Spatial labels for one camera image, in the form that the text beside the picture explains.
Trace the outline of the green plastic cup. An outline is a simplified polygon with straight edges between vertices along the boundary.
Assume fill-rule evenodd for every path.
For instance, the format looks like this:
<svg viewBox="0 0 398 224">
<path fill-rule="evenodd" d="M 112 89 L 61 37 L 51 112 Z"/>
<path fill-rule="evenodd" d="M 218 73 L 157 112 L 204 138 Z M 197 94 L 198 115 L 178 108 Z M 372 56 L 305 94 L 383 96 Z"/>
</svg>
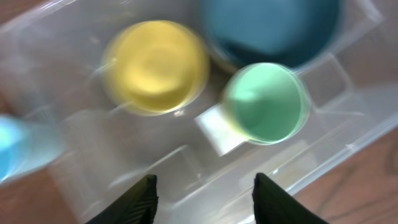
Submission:
<svg viewBox="0 0 398 224">
<path fill-rule="evenodd" d="M 259 145 L 293 137 L 305 126 L 311 108 L 305 84 L 277 63 L 254 63 L 238 70 L 225 86 L 222 102 L 232 129 Z"/>
</svg>

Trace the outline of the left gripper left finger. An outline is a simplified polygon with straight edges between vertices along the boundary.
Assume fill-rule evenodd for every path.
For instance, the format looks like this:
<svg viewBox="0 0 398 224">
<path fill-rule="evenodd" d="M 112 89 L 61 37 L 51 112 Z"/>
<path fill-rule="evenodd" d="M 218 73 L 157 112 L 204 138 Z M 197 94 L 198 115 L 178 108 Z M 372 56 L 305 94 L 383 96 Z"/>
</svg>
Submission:
<svg viewBox="0 0 398 224">
<path fill-rule="evenodd" d="M 157 176 L 147 174 L 86 224 L 153 224 L 158 202 Z"/>
</svg>

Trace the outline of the yellow small bowl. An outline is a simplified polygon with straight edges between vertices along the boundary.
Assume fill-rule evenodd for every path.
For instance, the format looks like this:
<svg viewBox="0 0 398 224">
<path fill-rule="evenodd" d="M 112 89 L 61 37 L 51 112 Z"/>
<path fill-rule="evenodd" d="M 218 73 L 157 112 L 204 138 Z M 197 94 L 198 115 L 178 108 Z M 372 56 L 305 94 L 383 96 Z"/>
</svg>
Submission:
<svg viewBox="0 0 398 224">
<path fill-rule="evenodd" d="M 134 24 L 105 48 L 102 84 L 114 103 L 157 116 L 191 103 L 206 87 L 210 59 L 201 38 L 179 23 Z"/>
</svg>

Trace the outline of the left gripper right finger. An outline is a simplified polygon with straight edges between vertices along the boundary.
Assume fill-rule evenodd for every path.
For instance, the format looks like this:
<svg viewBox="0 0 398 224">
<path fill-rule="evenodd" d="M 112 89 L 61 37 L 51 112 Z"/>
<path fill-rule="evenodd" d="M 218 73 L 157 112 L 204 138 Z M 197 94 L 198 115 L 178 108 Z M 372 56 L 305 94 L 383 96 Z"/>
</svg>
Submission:
<svg viewBox="0 0 398 224">
<path fill-rule="evenodd" d="M 263 173 L 255 176 L 252 199 L 257 224 L 328 224 Z"/>
</svg>

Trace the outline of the clear plastic storage container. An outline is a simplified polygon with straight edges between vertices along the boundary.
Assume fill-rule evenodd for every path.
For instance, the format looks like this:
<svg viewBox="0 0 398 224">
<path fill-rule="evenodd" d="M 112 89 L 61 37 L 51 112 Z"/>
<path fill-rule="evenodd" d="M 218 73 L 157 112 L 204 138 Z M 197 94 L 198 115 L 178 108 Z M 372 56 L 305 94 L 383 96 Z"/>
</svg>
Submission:
<svg viewBox="0 0 398 224">
<path fill-rule="evenodd" d="M 280 143 L 255 144 L 228 126 L 221 94 L 235 68 L 213 43 L 210 79 L 187 106 L 142 116 L 109 99 L 101 59 L 112 37 L 164 19 L 207 38 L 203 16 L 214 5 L 47 1 L 1 27 L 1 90 L 62 143 L 52 172 L 79 222 L 152 173 L 156 223 L 253 223 L 258 172 L 293 195 L 397 127 L 396 1 L 340 2 L 332 41 L 295 67 L 307 89 L 307 121 Z"/>
</svg>

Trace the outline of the blue plastic cup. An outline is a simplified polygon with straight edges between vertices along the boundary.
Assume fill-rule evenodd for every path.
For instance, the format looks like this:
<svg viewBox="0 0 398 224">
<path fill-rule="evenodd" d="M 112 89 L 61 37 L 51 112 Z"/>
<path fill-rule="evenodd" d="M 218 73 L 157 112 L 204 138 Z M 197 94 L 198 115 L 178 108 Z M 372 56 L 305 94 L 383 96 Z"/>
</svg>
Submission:
<svg viewBox="0 0 398 224">
<path fill-rule="evenodd" d="M 46 167 L 64 152 L 64 143 L 53 126 L 1 116 L 2 185 Z"/>
</svg>

